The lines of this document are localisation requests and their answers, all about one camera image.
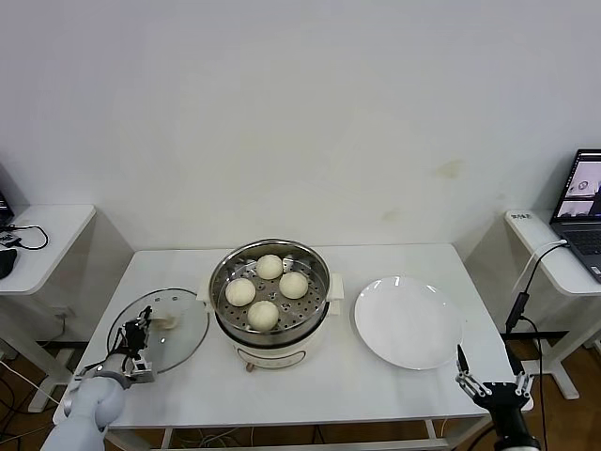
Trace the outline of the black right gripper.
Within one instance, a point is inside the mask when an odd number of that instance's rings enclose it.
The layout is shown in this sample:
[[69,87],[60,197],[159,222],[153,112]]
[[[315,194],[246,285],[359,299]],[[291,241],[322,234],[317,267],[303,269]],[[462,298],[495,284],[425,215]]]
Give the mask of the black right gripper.
[[522,362],[511,355],[511,368],[515,382],[480,383],[471,373],[466,355],[460,345],[456,346],[457,376],[455,381],[471,399],[478,398],[478,406],[491,416],[496,434],[500,438],[529,436],[522,408],[529,402],[533,376],[528,374]]

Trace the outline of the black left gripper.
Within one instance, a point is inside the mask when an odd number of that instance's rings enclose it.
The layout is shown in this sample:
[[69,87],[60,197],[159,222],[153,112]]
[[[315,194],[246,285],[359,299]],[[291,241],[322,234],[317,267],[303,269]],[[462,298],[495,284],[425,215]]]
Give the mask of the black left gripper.
[[146,306],[140,312],[139,319],[130,319],[120,326],[125,333],[124,345],[128,351],[140,351],[146,348],[147,328],[152,321],[152,307]]

